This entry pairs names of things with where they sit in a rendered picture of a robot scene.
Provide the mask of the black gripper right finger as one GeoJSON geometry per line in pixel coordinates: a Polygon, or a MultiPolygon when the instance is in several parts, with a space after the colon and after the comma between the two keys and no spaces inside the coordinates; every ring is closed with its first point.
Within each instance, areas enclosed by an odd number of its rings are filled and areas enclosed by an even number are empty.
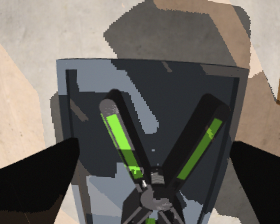
{"type": "Polygon", "coordinates": [[[234,141],[230,159],[260,224],[280,224],[280,157],[234,141]]]}

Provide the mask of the grey shallow tray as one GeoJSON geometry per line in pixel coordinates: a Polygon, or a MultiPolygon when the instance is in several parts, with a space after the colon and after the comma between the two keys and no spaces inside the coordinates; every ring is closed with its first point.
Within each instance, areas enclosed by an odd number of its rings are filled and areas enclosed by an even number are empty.
{"type": "Polygon", "coordinates": [[[110,90],[121,92],[150,166],[162,167],[204,94],[231,108],[207,153],[176,193],[185,224],[208,224],[235,141],[249,69],[167,60],[65,58],[56,60],[56,71],[63,139],[78,138],[80,146],[71,180],[80,224],[121,224],[123,202],[136,188],[99,109],[110,90]]]}

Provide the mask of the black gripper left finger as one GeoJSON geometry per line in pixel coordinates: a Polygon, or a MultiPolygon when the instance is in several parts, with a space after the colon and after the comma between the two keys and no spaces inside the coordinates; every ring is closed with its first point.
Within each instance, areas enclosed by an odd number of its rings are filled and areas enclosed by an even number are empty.
{"type": "Polygon", "coordinates": [[[0,224],[54,224],[79,154],[71,137],[0,168],[0,224]]]}

